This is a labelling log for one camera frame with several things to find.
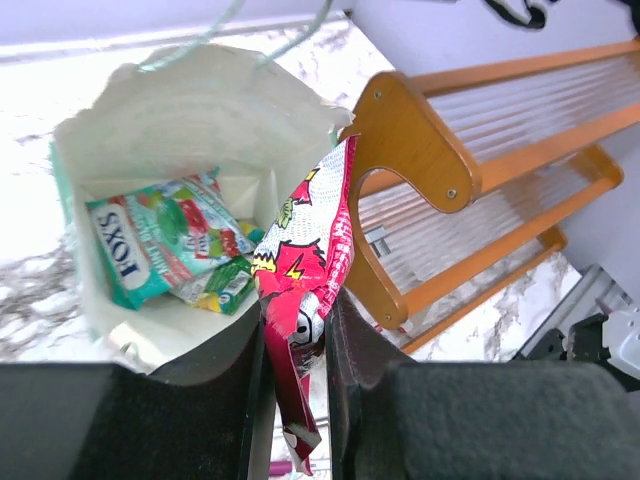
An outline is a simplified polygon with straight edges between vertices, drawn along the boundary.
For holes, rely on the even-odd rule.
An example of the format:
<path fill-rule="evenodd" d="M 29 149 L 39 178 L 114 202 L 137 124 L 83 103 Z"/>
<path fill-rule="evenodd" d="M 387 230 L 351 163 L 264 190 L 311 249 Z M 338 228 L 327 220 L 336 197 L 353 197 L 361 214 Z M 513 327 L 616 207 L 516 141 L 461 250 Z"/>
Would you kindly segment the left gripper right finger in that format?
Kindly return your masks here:
<path fill-rule="evenodd" d="M 635 479 L 639 419 L 603 368 L 418 362 L 341 292 L 326 326 L 336 479 Z"/>

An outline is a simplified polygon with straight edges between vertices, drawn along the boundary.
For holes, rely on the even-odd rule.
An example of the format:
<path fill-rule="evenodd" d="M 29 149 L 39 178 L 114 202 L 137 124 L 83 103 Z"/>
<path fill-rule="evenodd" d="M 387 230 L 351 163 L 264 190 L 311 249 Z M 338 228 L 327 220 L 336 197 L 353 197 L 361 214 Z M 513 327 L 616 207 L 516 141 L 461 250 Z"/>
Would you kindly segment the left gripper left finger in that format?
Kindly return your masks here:
<path fill-rule="evenodd" d="M 258 306 L 151 374 L 115 363 L 5 363 L 5 479 L 261 479 Z"/>

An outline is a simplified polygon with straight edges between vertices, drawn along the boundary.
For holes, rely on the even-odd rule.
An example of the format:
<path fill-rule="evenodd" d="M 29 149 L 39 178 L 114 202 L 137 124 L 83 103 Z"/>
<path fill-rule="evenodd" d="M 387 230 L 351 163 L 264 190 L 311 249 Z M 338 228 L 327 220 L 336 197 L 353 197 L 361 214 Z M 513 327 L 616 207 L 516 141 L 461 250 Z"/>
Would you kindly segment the pink red snack packet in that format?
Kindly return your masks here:
<path fill-rule="evenodd" d="M 348 197 L 358 140 L 347 137 L 307 174 L 252 259 L 283 436 L 305 475 L 321 441 L 307 375 L 323 352 L 325 319 L 354 259 Z"/>

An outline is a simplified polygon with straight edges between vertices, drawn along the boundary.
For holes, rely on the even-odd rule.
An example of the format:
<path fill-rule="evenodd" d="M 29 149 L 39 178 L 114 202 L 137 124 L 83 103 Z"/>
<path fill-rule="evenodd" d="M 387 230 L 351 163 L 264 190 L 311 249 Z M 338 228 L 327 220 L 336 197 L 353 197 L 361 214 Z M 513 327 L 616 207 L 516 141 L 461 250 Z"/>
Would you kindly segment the mint green Fox's candy packet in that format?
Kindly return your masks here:
<path fill-rule="evenodd" d="M 116 304 L 138 310 L 215 268 L 208 231 L 238 228 L 219 173 L 215 168 L 87 204 Z"/>

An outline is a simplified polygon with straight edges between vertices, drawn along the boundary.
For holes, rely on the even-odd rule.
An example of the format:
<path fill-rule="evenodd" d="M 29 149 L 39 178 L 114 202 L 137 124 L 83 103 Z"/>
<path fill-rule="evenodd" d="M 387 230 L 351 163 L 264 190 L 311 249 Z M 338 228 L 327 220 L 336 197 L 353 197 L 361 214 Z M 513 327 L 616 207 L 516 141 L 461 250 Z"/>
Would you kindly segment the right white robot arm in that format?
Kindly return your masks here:
<path fill-rule="evenodd" d="M 556 56 L 556 67 L 530 70 L 500 87 L 498 128 L 478 149 L 489 165 L 483 185 L 547 176 L 621 132 L 639 129 L 639 41 Z M 566 302 L 552 311 L 517 352 L 519 359 L 585 361 L 609 370 L 630 390 L 639 384 L 638 303 L 601 267 L 589 268 Z"/>

